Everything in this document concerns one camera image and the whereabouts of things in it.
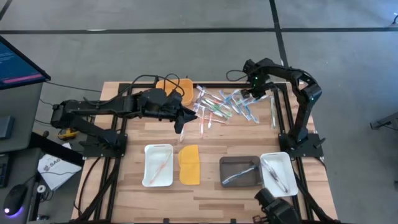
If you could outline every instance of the wooden tabletop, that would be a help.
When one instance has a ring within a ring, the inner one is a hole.
[[[101,100],[108,100],[118,92],[119,82],[106,82]],[[290,104],[293,116],[297,113],[298,103],[290,91]],[[210,91],[217,94],[219,89]],[[285,124],[287,117],[282,100],[282,111]],[[254,196],[260,187],[224,189],[220,184],[219,159],[223,156],[260,156],[263,153],[278,152],[277,135],[279,127],[271,128],[271,104],[264,100],[251,105],[252,112],[258,116],[260,124],[247,121],[244,116],[234,115],[229,124],[212,124],[211,129],[205,125],[203,139],[200,139],[199,119],[185,125],[185,139],[178,142],[179,135],[174,132],[174,123],[159,122],[157,119],[130,119],[127,122],[128,144],[126,155],[121,161],[118,187],[114,201],[112,222],[170,222],[179,223],[229,223],[236,218],[238,223],[252,223],[252,217],[264,214]],[[95,124],[110,128],[112,116],[97,116]],[[313,119],[310,118],[308,130],[314,131]],[[174,147],[174,182],[170,187],[148,188],[142,185],[144,176],[144,147],[148,144],[171,144]],[[183,185],[179,181],[178,152],[185,146],[197,144],[200,155],[200,185]],[[83,179],[95,159],[85,162],[79,192]],[[98,192],[103,170],[101,159],[93,169],[83,194],[82,205],[87,207]],[[315,159],[303,158],[308,189],[321,208],[337,218],[333,199],[324,167]],[[299,194],[303,218],[306,217],[303,198]],[[108,194],[104,197],[101,217],[104,218]],[[72,218],[77,217],[74,210]]]

